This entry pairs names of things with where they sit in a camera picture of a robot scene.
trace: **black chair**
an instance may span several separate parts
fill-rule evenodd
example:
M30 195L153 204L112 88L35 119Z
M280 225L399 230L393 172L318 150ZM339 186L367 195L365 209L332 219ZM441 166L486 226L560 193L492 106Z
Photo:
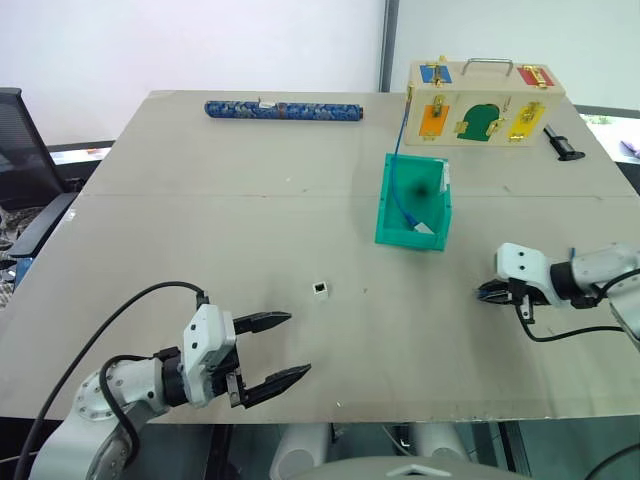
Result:
M56 172L21 93L0 88L0 206L45 207L7 251L12 258L34 258L77 193Z

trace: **yellow panel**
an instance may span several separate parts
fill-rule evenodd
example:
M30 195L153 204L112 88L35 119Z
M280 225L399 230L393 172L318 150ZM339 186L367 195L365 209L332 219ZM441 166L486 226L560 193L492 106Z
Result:
M515 142L528 137L538 124L543 113L544 107L539 102L531 102L526 107L522 107L507 136Z
M442 135L442 129L444 128L444 121L449 114L449 105L443 105L440 107L440 116L433 116L433 105L426 105L424 107L424 116L422 117L422 125L420 126L421 137L433 137Z

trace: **green door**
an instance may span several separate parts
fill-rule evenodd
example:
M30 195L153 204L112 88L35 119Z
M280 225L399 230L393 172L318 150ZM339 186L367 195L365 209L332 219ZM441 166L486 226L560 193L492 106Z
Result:
M500 109L492 104L471 107L464 116L467 129L458 134L458 138L486 142L489 140L487 129L494 120L500 117Z

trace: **green plastic bin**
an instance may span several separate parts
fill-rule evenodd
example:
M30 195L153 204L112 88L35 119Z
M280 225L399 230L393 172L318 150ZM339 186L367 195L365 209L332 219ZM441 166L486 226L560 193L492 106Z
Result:
M396 188L405 210L431 233L416 232L407 223L391 193L392 153L387 153L378 204L376 243L422 250L444 250L451 224L449 162L442 158L398 155Z

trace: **table surface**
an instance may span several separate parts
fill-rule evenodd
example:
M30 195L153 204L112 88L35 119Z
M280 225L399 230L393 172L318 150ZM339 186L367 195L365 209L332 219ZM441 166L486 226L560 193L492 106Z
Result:
M360 103L357 123L214 120L212 99ZM399 94L155 92L67 212L0 317L0 415L33 417L66 365L124 300L159 281L206 288L234 316L288 322L239 337L251 386L310 362L285 394L249 410L226 397L161 417L177 423L469 420L639 412L638 352L625 335L530 342L512 308L478 302L503 242L564 259L634 244L640 203L568 103L552 125L587 158L530 148L407 147L448 158L453 222L445 252L374 243L384 155ZM318 301L312 284L326 281ZM127 311L63 389L114 354L180 345L190 292ZM537 308L540 335L614 324L608 307Z

